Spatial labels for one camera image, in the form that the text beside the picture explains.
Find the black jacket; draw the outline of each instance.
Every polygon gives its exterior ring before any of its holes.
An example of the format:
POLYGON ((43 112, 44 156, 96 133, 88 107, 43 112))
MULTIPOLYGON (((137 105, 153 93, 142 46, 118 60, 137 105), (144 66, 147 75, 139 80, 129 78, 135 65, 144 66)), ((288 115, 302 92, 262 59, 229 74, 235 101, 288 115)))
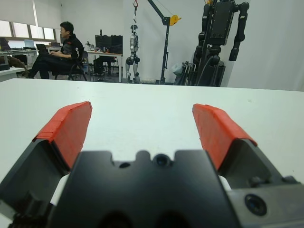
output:
POLYGON ((84 46, 79 39, 76 38, 76 35, 72 34, 69 39, 63 41, 61 52, 65 55, 71 55, 72 59, 79 59, 83 52, 83 48, 84 46))

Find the table surface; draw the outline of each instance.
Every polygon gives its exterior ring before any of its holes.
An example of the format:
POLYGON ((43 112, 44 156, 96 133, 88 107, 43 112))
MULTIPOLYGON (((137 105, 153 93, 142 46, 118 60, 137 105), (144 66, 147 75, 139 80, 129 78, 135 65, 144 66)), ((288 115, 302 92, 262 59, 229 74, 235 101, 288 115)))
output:
POLYGON ((14 74, 24 71, 24 68, 11 67, 9 70, 0 70, 0 76, 14 74))
POLYGON ((26 54, 26 53, 34 53, 37 51, 34 50, 15 50, 15 51, 0 51, 0 56, 5 56, 5 55, 13 55, 13 54, 26 54))
POLYGON ((176 150, 201 149, 192 106, 208 104, 225 110, 282 175, 304 183, 304 92, 11 79, 0 83, 0 97, 0 181, 59 108, 90 101, 83 151, 133 161, 140 150, 173 159, 176 150))
POLYGON ((87 51, 87 53, 96 55, 122 56, 122 54, 107 53, 102 51, 87 51))

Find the screw hole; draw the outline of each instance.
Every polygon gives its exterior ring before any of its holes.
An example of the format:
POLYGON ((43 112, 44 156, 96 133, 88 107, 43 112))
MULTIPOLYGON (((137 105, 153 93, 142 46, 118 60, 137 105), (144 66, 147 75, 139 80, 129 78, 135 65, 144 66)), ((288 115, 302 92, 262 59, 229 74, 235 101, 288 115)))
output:
POLYGON ((166 167, 170 165, 170 158, 164 154, 158 154, 154 157, 153 163, 157 166, 166 167))
POLYGON ((265 202, 258 196, 249 194, 245 197, 245 204, 251 213, 263 216, 267 213, 267 206, 265 202))
POLYGON ((131 165, 130 163, 125 162, 125 163, 122 163, 122 164, 119 166, 119 168, 120 168, 120 169, 127 168, 127 167, 129 167, 130 165, 131 165))

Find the humanoid robot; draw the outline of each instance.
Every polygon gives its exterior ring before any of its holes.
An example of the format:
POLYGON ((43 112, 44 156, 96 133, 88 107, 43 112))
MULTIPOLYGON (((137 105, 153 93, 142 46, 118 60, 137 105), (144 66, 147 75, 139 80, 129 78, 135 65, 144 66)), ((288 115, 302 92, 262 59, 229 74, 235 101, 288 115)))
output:
POLYGON ((215 83, 218 81, 220 46, 226 45, 234 13, 240 11, 238 30, 229 57, 229 61, 236 61, 240 43, 245 39, 248 9, 248 2, 237 5, 235 0, 209 0, 204 6, 202 32, 199 34, 199 45, 196 47, 193 60, 193 63, 198 65, 197 77, 193 77, 190 85, 220 86, 221 80, 215 83))
POLYGON ((131 56, 127 58, 125 66, 126 66, 126 72, 127 72, 127 79, 128 83, 131 83, 131 73, 130 73, 130 66, 133 65, 133 71, 134 71, 134 79, 133 82, 138 84, 140 83, 139 73, 137 72, 138 63, 141 61, 140 58, 136 55, 136 52, 138 51, 138 35, 136 33, 136 29, 138 29, 137 25, 132 25, 132 35, 130 36, 130 50, 131 50, 131 56))

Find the yellow pulley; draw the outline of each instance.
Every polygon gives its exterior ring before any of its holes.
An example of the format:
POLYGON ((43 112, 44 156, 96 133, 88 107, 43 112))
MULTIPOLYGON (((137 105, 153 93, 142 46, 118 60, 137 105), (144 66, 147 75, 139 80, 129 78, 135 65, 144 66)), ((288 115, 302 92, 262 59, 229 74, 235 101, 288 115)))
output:
POLYGON ((175 25, 181 18, 179 18, 179 16, 177 15, 173 15, 171 18, 170 18, 170 25, 175 25))

